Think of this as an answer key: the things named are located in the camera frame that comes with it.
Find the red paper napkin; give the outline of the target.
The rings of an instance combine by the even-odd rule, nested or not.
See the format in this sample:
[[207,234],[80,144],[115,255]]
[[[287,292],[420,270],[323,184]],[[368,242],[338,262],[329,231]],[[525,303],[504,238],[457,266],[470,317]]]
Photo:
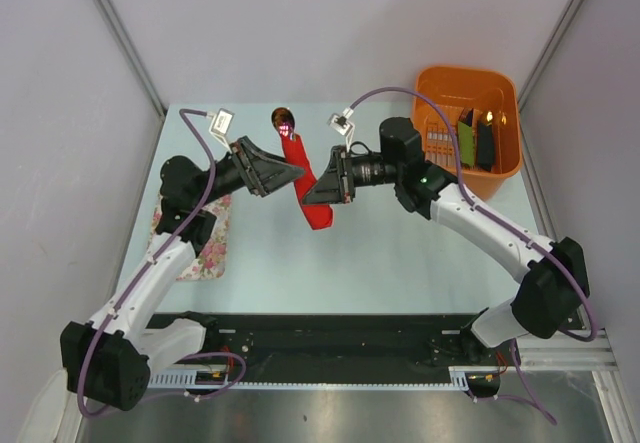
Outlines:
[[333,224],[333,210],[329,205],[305,205],[303,198],[316,184],[317,179],[311,169],[303,140],[295,134],[293,138],[280,136],[284,157],[289,164],[304,169],[304,174],[294,181],[294,188],[299,207],[314,231],[329,228]]

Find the rainbow iridescent spoon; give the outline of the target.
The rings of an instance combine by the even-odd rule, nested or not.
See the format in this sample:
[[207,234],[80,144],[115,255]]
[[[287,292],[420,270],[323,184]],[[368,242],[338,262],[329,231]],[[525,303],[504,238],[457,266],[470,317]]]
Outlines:
[[271,122],[280,137],[295,140],[295,118],[289,108],[275,108],[271,113]]

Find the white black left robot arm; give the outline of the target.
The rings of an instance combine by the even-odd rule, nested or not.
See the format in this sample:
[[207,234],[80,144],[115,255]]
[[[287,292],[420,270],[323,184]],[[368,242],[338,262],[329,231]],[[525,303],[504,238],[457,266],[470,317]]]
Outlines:
[[193,356],[207,363],[221,350],[205,318],[187,314],[149,334],[147,325],[170,287],[201,254],[216,216],[205,206],[245,188],[266,197],[304,175],[302,167],[241,137],[203,170],[186,156],[160,170],[161,217],[150,246],[126,286],[86,323],[69,323],[60,337],[68,389],[82,413],[94,400],[122,411],[134,408],[153,376]]

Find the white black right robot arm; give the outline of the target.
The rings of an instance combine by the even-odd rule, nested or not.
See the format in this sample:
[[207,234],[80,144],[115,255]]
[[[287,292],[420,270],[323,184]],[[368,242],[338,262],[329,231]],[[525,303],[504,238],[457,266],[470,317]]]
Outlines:
[[406,211],[453,230],[500,264],[519,289],[466,327],[461,351],[473,364],[486,363],[513,338],[549,339],[563,331],[590,292],[581,245],[569,237],[556,242],[532,234],[494,212],[458,177],[426,159],[410,119],[384,120],[379,141],[379,151],[365,154],[333,147],[325,172],[304,194],[303,204],[347,204],[359,187],[391,184]]

